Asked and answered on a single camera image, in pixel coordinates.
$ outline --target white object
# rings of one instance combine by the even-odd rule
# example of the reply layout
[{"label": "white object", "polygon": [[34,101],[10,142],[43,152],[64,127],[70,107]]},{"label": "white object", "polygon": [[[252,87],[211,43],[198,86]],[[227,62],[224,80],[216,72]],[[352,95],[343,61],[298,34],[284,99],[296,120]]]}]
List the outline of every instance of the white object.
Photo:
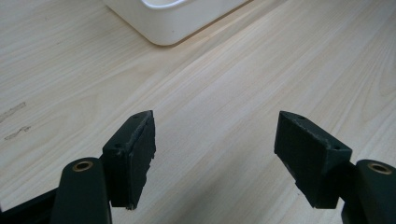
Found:
[{"label": "white object", "polygon": [[248,0],[104,0],[141,35],[172,45]]}]

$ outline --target wooden table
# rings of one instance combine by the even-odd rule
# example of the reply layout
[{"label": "wooden table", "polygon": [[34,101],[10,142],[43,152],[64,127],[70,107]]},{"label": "wooden table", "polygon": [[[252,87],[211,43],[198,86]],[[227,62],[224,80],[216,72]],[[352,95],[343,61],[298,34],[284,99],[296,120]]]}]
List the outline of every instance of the wooden table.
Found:
[{"label": "wooden table", "polygon": [[0,102],[3,210],[153,109],[148,183],[114,223],[341,223],[274,154],[277,116],[396,165],[396,1],[254,0],[163,48],[100,0],[3,0]]}]

